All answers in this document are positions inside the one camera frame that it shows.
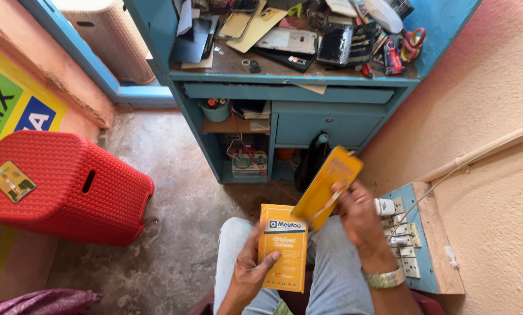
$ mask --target red plastic stool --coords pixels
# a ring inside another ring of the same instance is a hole
[[[143,230],[153,181],[83,137],[17,131],[0,141],[0,166],[6,161],[36,188],[16,204],[0,190],[0,224],[114,246]]]

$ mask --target yellow box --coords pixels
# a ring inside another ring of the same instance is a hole
[[[310,223],[311,227],[318,231],[337,204],[335,200],[327,204],[334,195],[332,185],[340,182],[345,187],[349,187],[361,169],[363,169],[361,160],[349,155],[344,147],[335,147],[294,207],[292,215]]]
[[[262,204],[261,219],[268,222],[260,235],[258,263],[272,251],[281,258],[265,276],[263,287],[304,293],[306,272],[306,224],[291,217],[293,206]]]

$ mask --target beige laundry basket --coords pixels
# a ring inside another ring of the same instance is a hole
[[[140,85],[154,80],[147,45],[123,0],[53,0],[102,62],[119,81]]]

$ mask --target black bag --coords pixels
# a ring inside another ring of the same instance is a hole
[[[326,132],[321,131],[310,142],[308,149],[302,150],[300,153],[299,167],[294,171],[294,187],[298,192],[304,193],[312,180],[318,174],[322,164],[326,161],[330,153],[328,142],[320,144],[316,147],[318,138]]]

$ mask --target jeans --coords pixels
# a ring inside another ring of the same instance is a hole
[[[219,233],[215,276],[215,315],[229,289],[234,263],[254,225],[228,219]],[[307,261],[314,261],[308,315],[374,314],[372,299],[361,272],[357,248],[349,241],[339,216],[328,218],[308,239]],[[272,315],[280,301],[277,290],[261,289],[243,315]]]

